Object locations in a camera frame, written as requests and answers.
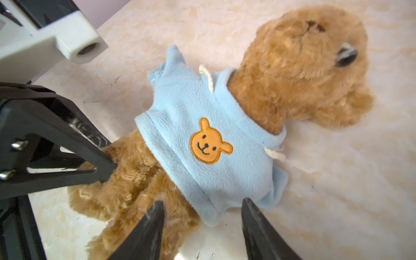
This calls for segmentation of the brown plush teddy bear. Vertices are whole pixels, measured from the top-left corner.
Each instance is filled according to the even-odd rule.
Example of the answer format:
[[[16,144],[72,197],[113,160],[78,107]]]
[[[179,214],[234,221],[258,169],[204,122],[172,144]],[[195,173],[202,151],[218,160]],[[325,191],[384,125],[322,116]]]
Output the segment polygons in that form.
[[[328,5],[294,10],[258,28],[226,86],[244,113],[273,135],[286,131],[290,120],[311,120],[325,128],[352,126],[374,103],[366,85],[367,45],[366,29],[354,14]],[[173,260],[206,224],[137,126],[104,153],[117,165],[110,179],[68,189],[74,211],[108,223],[89,242],[89,259],[108,259],[161,200],[165,224],[160,258]]]

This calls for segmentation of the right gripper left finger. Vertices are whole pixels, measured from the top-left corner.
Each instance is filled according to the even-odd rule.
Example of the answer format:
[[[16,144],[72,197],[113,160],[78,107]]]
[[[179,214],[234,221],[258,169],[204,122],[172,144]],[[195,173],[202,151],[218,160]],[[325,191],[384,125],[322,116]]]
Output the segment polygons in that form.
[[[156,201],[109,260],[158,260],[165,222],[165,207]]]

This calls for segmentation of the light blue fleece hoodie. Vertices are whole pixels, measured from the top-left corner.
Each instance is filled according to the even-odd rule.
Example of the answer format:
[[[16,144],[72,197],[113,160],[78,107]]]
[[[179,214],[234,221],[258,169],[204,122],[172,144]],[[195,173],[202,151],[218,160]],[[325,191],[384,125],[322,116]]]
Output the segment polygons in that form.
[[[288,175],[275,165],[287,132],[268,133],[228,91],[233,69],[195,73],[178,47],[148,74],[154,90],[149,110],[135,118],[141,136],[169,178],[209,226],[250,198],[275,207]]]

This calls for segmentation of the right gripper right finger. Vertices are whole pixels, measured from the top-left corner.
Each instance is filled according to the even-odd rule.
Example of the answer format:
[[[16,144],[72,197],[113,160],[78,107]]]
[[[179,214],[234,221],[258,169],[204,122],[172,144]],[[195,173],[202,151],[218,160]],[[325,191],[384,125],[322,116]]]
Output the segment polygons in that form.
[[[301,260],[250,199],[242,203],[242,230],[250,260]]]

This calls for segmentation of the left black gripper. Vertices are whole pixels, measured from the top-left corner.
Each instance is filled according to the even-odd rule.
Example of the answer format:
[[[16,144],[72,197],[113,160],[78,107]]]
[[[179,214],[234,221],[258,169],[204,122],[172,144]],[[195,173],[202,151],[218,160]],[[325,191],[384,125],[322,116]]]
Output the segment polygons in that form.
[[[95,170],[29,173],[45,155],[39,135],[39,108],[47,108],[47,90],[1,83],[1,259],[45,260],[29,193],[108,180],[117,165],[89,143],[72,148]]]

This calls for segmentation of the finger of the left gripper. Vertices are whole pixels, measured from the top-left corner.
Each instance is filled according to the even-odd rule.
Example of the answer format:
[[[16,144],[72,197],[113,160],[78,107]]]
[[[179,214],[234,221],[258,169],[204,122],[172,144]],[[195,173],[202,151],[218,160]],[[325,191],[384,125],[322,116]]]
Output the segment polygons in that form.
[[[79,156],[100,153],[111,142],[94,126],[83,112],[69,99],[42,86],[1,83],[1,100],[26,101],[28,114],[40,126],[35,133]]]

